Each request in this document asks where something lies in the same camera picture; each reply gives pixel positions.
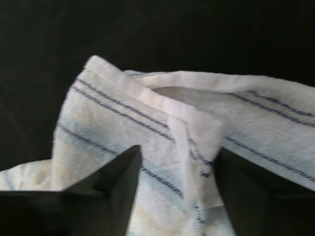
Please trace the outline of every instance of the striped towel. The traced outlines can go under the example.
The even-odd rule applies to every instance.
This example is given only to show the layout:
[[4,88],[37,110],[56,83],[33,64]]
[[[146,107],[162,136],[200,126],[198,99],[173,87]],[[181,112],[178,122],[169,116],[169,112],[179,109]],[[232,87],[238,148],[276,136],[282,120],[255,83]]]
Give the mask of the striped towel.
[[141,145],[128,235],[232,236],[211,169],[219,149],[315,190],[314,101],[294,82],[122,72],[93,56],[67,94],[52,159],[1,172],[0,187],[63,190]]

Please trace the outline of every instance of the cloth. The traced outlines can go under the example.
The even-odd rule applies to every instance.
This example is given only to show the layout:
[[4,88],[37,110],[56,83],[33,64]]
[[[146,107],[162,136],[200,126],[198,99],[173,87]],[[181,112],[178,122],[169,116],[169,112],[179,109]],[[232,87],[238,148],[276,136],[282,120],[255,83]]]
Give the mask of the cloth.
[[131,145],[143,165],[130,236],[231,236],[211,165],[221,146],[315,190],[315,89],[264,77],[122,72],[93,56],[69,89],[52,160],[0,173],[2,190],[69,187]]

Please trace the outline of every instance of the terry cloth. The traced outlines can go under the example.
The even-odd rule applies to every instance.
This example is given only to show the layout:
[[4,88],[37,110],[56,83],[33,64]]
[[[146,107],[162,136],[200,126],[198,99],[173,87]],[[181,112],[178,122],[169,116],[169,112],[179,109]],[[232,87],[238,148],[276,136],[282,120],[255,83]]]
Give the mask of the terry cloth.
[[231,236],[211,169],[219,149],[315,190],[314,102],[314,88],[285,80],[122,72],[93,56],[63,104],[52,160],[3,171],[0,186],[62,190],[141,145],[128,235]]

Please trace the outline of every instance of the towel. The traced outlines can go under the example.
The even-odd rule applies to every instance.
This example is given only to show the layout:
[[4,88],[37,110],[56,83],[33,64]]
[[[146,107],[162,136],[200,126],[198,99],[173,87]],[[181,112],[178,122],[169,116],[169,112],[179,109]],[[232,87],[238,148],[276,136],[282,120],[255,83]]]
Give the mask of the towel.
[[232,236],[212,172],[218,151],[315,190],[314,101],[315,89],[295,82],[123,72],[93,56],[67,93],[52,159],[2,171],[0,189],[60,191],[141,145],[127,235]]

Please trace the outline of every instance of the fabric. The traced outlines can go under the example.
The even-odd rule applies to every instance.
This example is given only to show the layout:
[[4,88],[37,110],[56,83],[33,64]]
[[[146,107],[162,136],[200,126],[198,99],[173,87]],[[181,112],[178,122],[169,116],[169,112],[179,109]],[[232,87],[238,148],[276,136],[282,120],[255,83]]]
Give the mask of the fabric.
[[3,190],[62,190],[140,144],[128,235],[230,236],[211,165],[221,146],[315,190],[315,90],[264,76],[122,72],[93,56],[69,89],[53,159],[0,174]]

